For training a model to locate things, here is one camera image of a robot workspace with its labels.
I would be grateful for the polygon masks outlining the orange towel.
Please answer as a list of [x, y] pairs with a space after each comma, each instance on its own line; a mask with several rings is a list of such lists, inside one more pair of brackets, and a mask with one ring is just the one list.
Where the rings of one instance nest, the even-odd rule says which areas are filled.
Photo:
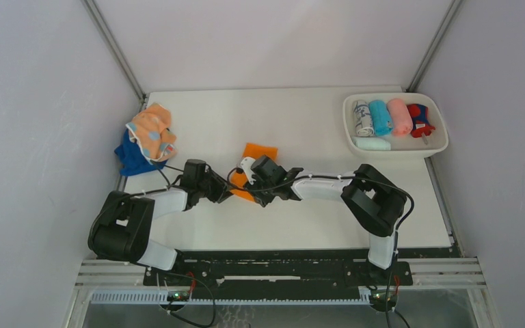
[[[266, 155], [269, 158], [276, 160], [278, 155], [278, 149], [274, 147], [261, 146], [255, 143], [247, 143], [242, 154], [242, 158], [252, 157], [258, 159], [259, 157]], [[238, 187], [244, 187], [245, 183], [248, 182], [247, 176], [244, 173], [233, 173], [230, 176], [232, 184]], [[231, 193], [237, 197], [243, 198], [244, 200], [254, 202], [254, 198], [246, 191], [239, 191], [236, 189], [231, 190]]]

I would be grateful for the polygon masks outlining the light mint green towel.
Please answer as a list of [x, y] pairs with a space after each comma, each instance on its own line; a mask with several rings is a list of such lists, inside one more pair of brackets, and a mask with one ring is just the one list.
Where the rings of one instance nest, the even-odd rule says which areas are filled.
[[365, 151], [389, 151], [391, 144], [385, 139], [378, 137], [353, 137], [355, 147]]

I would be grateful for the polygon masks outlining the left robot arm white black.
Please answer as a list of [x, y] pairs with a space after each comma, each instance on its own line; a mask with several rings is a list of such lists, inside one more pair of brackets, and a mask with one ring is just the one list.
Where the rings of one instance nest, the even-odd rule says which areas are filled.
[[90, 228], [89, 249], [102, 259], [160, 269], [159, 274], [167, 283], [181, 283], [187, 268], [176, 260], [180, 251], [151, 239], [154, 220], [190, 210], [201, 199], [220, 204], [232, 192], [217, 174], [207, 174], [197, 181], [180, 175], [177, 182], [139, 193], [112, 191]]

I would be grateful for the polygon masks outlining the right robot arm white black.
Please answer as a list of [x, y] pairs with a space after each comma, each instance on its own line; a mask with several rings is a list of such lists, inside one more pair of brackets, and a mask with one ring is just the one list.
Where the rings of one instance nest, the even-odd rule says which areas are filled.
[[281, 200], [341, 202], [369, 235], [368, 277], [386, 284], [394, 277], [399, 226], [410, 215], [406, 203], [413, 198], [395, 186], [372, 165], [353, 172], [318, 174], [300, 167], [286, 171], [273, 162], [244, 167], [244, 189], [257, 204]]

